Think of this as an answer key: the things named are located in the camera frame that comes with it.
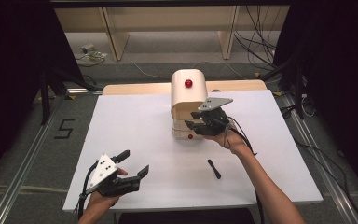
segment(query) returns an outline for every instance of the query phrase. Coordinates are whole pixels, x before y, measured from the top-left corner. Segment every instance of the white cylinder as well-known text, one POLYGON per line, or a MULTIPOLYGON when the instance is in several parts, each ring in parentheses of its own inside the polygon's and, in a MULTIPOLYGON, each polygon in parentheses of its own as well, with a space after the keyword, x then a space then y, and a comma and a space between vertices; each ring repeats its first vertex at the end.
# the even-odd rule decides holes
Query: white cylinder
POLYGON ((198 69, 176 71, 171 79, 171 114, 173 119, 187 119, 186 112, 198 111, 198 107, 206 100, 205 77, 198 69))
POLYGON ((199 110, 208 97, 205 77, 198 69, 176 71, 171 80, 172 136, 177 139, 202 139, 188 129, 185 120, 194 120, 191 112, 199 110))

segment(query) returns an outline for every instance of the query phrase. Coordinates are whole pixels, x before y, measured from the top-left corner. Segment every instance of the wire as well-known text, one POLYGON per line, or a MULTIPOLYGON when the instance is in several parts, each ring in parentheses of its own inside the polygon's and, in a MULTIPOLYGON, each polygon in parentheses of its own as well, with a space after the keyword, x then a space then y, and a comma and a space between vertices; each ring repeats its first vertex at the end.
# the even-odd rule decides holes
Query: wire
POLYGON ((249 11, 249 8, 246 6, 246 10, 249 14, 249 17, 251 18, 252 24, 254 25, 255 31, 254 31, 254 35, 255 33, 258 34, 258 36, 261 38, 262 43, 267 44, 267 45, 271 45, 267 40, 264 39, 263 37, 263 30, 262 30, 262 25, 260 24, 260 6, 257 6, 257 22, 255 22, 252 14, 249 11))
MULTIPOLYGON (((257 6, 257 8, 258 8, 258 13, 257 13, 257 17, 259 18, 260 17, 260 9, 261 9, 261 7, 260 6, 257 6)), ((268 6, 268 8, 267 8, 267 12, 266 12, 266 14, 264 15, 264 20, 263 20, 263 22, 261 23, 261 25, 260 25, 260 33, 261 33, 261 36, 263 36, 263 32, 264 32, 264 22, 266 21, 266 18, 267 18, 267 15, 269 14, 269 9, 271 8, 271 6, 268 6)), ((268 60, 269 60, 269 62, 270 63, 272 63, 272 61, 271 61, 271 59, 269 58, 269 55, 273 58, 274 57, 274 55, 271 53, 271 51, 269 51, 269 48, 267 48, 265 45, 263 45, 263 49, 264 49, 264 51, 266 52, 266 54, 267 54, 267 58, 268 58, 268 60)))
MULTIPOLYGON (((254 52, 250 49, 250 47, 246 47, 246 46, 238 39, 238 37, 237 37, 236 34, 234 34, 234 36, 235 36, 235 38, 238 40, 238 42, 240 43, 240 45, 241 45, 244 49, 246 49, 248 52, 250 52, 252 55, 254 55, 256 58, 258 58, 258 59, 261 60, 262 62, 266 63, 267 65, 271 66, 272 68, 275 68, 275 67, 276 67, 274 64, 267 62, 266 60, 264 60, 264 59, 262 59, 260 56, 258 56, 256 53, 254 53, 254 52)), ((263 68, 263 67, 260 67, 260 66, 256 66, 256 65, 254 65, 254 64, 253 64, 253 66, 255 66, 255 67, 257 67, 257 68, 260 68, 260 69, 270 70, 270 69, 267 69, 267 68, 263 68)))
POLYGON ((170 77, 159 77, 159 76, 147 74, 146 72, 144 72, 144 70, 142 70, 142 69, 138 66, 138 64, 134 63, 134 62, 130 59, 130 57, 127 57, 127 58, 128 58, 128 60, 130 61, 130 63, 132 63, 133 65, 135 65, 135 67, 137 67, 138 70, 139 70, 143 75, 145 75, 145 76, 147 76, 147 77, 156 77, 156 78, 161 78, 161 79, 165 79, 165 80, 171 79, 170 77))
POLYGON ((242 129, 242 127, 240 126, 240 124, 239 124, 234 118, 232 118, 232 117, 227 117, 227 118, 228 118, 228 119, 231 119, 232 121, 234 121, 235 124, 240 128, 240 130, 241 130, 242 133, 240 133, 240 132, 238 132, 236 129, 234 129, 230 123, 226 124, 225 122, 223 122, 223 121, 221 121, 221 120, 219 120, 219 119, 212 119, 212 118, 208 118, 208 119, 209 119, 209 120, 213 120, 214 122, 219 123, 219 124, 225 126, 225 141, 228 141, 228 139, 227 139, 227 129, 229 129, 229 130, 231 130, 232 132, 234 132, 234 133, 236 133, 237 135, 239 135, 239 136, 242 138, 242 140, 246 143, 246 145, 248 146, 248 148, 251 149, 252 153, 253 153, 254 155, 256 155, 257 153, 254 153, 254 152, 253 152, 252 145, 251 145, 251 143, 249 142, 248 138, 246 137, 245 133, 243 132, 243 129, 242 129))
POLYGON ((244 36, 242 36, 238 31, 235 31, 235 33, 241 38, 241 39, 244 39, 246 41, 249 41, 249 42, 252 42, 252 43, 255 43, 255 44, 259 44, 259 45, 264 45, 268 48, 271 48, 271 49, 276 49, 275 46, 273 45, 266 45, 265 43, 261 43, 261 42, 258 42, 258 41, 255 41, 255 40, 252 40, 252 39, 249 39, 249 38, 246 38, 244 36))
POLYGON ((74 209, 74 211, 72 211, 72 215, 70 216, 69 220, 67 223, 72 223, 72 220, 74 219, 74 217, 76 216, 76 213, 77 213, 77 209, 78 209, 78 206, 79 206, 79 202, 77 202, 77 205, 74 209))
POLYGON ((271 28, 270 28, 269 33, 268 33, 268 42, 269 42, 269 36, 271 35, 271 32, 272 32, 272 30, 273 30, 273 28, 275 26, 275 22, 277 21, 278 16, 281 14, 281 9, 282 9, 282 6, 279 6, 278 13, 275 16, 274 22, 272 23, 271 28))
POLYGON ((277 82, 277 81, 280 81, 281 78, 278 78, 278 79, 275 79, 275 80, 272 80, 272 81, 268 81, 268 82, 264 82, 266 84, 271 84, 271 83, 274 83, 274 82, 277 82))
POLYGON ((96 50, 97 50, 97 49, 101 49, 101 48, 105 47, 107 44, 109 44, 109 42, 106 42, 106 43, 102 44, 101 46, 99 46, 98 48, 95 48, 95 49, 96 49, 96 50))
POLYGON ((312 111, 312 113, 308 113, 306 110, 305 110, 305 108, 304 108, 304 101, 305 101, 305 99, 307 98, 307 96, 306 97, 303 97, 303 99, 301 100, 301 108, 303 109, 303 111, 304 111, 304 114, 307 116, 307 117, 313 117, 313 115, 315 115, 315 112, 316 112, 316 109, 314 108, 313 109, 313 111, 312 111))
MULTIPOLYGON (((199 63, 195 63, 192 68, 195 68, 200 63, 214 63, 214 62, 199 62, 199 63)), ((231 71, 233 71, 235 74, 237 74, 238 76, 242 77, 243 79, 245 79, 245 80, 248 79, 248 78, 244 77, 243 75, 241 75, 240 73, 238 73, 237 71, 235 71, 228 63, 221 63, 221 64, 224 64, 225 66, 229 67, 229 69, 231 71)))
POLYGON ((83 57, 81 57, 80 59, 83 59, 84 57, 89 57, 89 58, 94 58, 94 59, 100 59, 100 61, 97 62, 97 63, 91 64, 91 65, 78 64, 78 66, 80 66, 80 67, 93 67, 93 66, 96 66, 96 65, 98 65, 98 64, 104 62, 104 57, 94 57, 94 56, 89 56, 89 55, 88 55, 88 56, 83 56, 83 57))
POLYGON ((113 213, 113 224, 117 224, 117 213, 113 213))
POLYGON ((91 167, 89 168, 89 171, 86 174, 86 178, 83 183, 83 190, 82 190, 81 194, 79 195, 79 201, 78 201, 79 210, 78 210, 78 214, 77 214, 78 219, 80 219, 83 216, 84 202, 86 201, 87 196, 89 195, 89 193, 86 192, 87 184, 89 182, 91 172, 97 167, 97 164, 98 164, 97 161, 94 164, 92 164, 91 167))
POLYGON ((296 109, 295 105, 283 106, 279 108, 281 110, 282 116, 284 119, 289 119, 292 117, 292 110, 296 109))
POLYGON ((94 84, 94 86, 97 85, 97 82, 94 80, 94 78, 92 78, 91 76, 88 76, 88 75, 83 75, 83 77, 88 77, 91 81, 92 81, 92 84, 94 84))
POLYGON ((225 127, 225 137, 224 137, 223 147, 225 147, 227 149, 231 148, 231 144, 229 143, 228 137, 227 137, 228 130, 231 130, 231 128, 232 128, 232 125, 230 123, 228 123, 225 127))
POLYGON ((353 209, 356 211, 356 213, 358 214, 358 208, 356 206, 356 204, 353 202, 353 199, 351 198, 351 194, 349 192, 349 188, 348 188, 348 180, 347 180, 347 176, 345 174, 345 172, 343 171, 343 169, 336 163, 334 162, 330 157, 328 157, 322 150, 320 150, 319 148, 317 147, 313 147, 313 146, 307 146, 307 145, 304 145, 304 144, 301 144, 299 143, 294 137, 293 139, 295 140, 296 144, 301 146, 301 147, 308 147, 308 148, 311 148, 313 150, 316 150, 318 152, 320 152, 322 154, 323 157, 325 157, 326 159, 328 159, 332 164, 334 164, 338 170, 342 173, 342 176, 343 176, 343 179, 344 179, 344 185, 342 186, 337 178, 325 167, 322 165, 322 163, 314 156, 312 155, 308 150, 306 150, 306 152, 308 152, 312 158, 314 160, 316 160, 320 165, 321 167, 336 181, 336 183, 338 184, 338 186, 344 191, 345 195, 347 196, 348 200, 350 201, 351 205, 353 206, 353 209))

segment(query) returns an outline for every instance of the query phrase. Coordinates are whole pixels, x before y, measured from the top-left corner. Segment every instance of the human hand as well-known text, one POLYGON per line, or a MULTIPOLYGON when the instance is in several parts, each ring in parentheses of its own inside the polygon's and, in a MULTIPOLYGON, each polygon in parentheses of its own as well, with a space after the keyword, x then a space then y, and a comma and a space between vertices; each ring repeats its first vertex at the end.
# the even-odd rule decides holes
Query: human hand
MULTIPOLYGON (((118 168, 119 175, 127 175, 127 171, 118 168)), ((110 207, 115 205, 120 196, 104 197, 98 191, 94 191, 89 198, 89 205, 84 212, 79 224, 96 223, 110 207)))

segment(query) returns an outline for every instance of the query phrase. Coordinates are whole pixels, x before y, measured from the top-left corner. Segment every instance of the aluminum rail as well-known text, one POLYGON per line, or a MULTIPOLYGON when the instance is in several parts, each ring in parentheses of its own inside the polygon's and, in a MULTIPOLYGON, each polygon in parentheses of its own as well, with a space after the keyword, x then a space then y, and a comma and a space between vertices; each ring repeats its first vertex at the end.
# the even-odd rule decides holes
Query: aluminum rail
MULTIPOLYGON (((293 105, 295 102, 292 98, 288 97, 287 95, 284 96, 284 101, 287 106, 293 105)), ((296 111, 292 111, 292 118, 300 132, 304 143, 308 146, 318 147, 315 139, 313 138, 312 134, 310 133, 310 129, 307 126, 305 120, 300 119, 296 111)), ((345 223, 348 224, 357 224, 358 223, 358 214, 355 211, 353 205, 351 204, 350 200, 348 199, 345 191, 339 186, 336 180, 330 175, 332 174, 332 170, 330 168, 329 163, 326 161, 324 155, 320 152, 315 150, 309 149, 310 153, 321 163, 315 161, 316 167, 324 180, 327 189, 329 190, 334 202, 336 203, 337 209, 341 214, 345 223)))
POLYGON ((37 133, 36 138, 34 139, 33 143, 31 144, 22 164, 14 176, 11 184, 8 186, 7 191, 5 192, 4 196, 0 201, 0 223, 4 223, 7 215, 15 202, 17 195, 20 192, 21 186, 25 181, 25 178, 29 174, 31 167, 34 164, 34 159, 36 158, 39 149, 42 147, 43 142, 46 139, 46 135, 50 128, 52 121, 54 120, 54 116, 57 113, 57 110, 62 105, 64 100, 64 96, 57 96, 54 100, 53 109, 51 115, 49 116, 48 120, 46 121, 45 125, 43 125, 39 132, 37 133))

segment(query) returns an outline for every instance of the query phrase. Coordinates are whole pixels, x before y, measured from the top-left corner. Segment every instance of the metal frame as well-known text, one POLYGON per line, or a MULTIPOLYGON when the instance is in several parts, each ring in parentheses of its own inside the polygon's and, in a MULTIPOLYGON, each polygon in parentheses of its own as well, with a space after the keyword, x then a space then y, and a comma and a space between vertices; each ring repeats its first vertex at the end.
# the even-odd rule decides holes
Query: metal frame
POLYGON ((17 5, 74 7, 194 7, 194 6, 268 6, 290 5, 292 0, 19 0, 17 5))
POLYGON ((54 117, 62 105, 62 102, 64 100, 64 96, 57 96, 54 100, 53 110, 47 121, 44 125, 39 129, 39 132, 37 133, 36 138, 34 139, 33 143, 31 144, 30 149, 28 150, 24 160, 22 161, 22 164, 17 171, 16 175, 14 176, 12 182, 7 188, 7 191, 5 192, 4 196, 2 197, 0 201, 0 223, 4 223, 7 215, 13 205, 13 203, 16 201, 17 195, 20 192, 21 186, 24 183, 29 171, 31 170, 31 167, 34 164, 34 160, 42 147, 46 135, 48 133, 48 130, 50 128, 50 125, 52 121, 54 120, 54 117))
MULTIPOLYGON (((284 101, 287 106, 293 105, 295 103, 293 99, 287 95, 284 96, 284 101)), ((296 111, 292 111, 292 118, 305 144, 308 146, 318 147, 315 139, 310 133, 310 129, 308 128, 306 121, 301 119, 296 111)), ((309 149, 309 151, 328 170, 328 172, 331 174, 333 173, 329 163, 326 161, 322 153, 311 149, 309 149)), ((315 162, 316 167, 322 179, 324 180, 324 183, 327 186, 327 189, 329 190, 334 202, 336 203, 337 209, 345 223, 358 223, 358 214, 356 213, 344 190, 339 186, 335 179, 329 173, 327 173, 327 171, 325 171, 319 162, 315 162)))

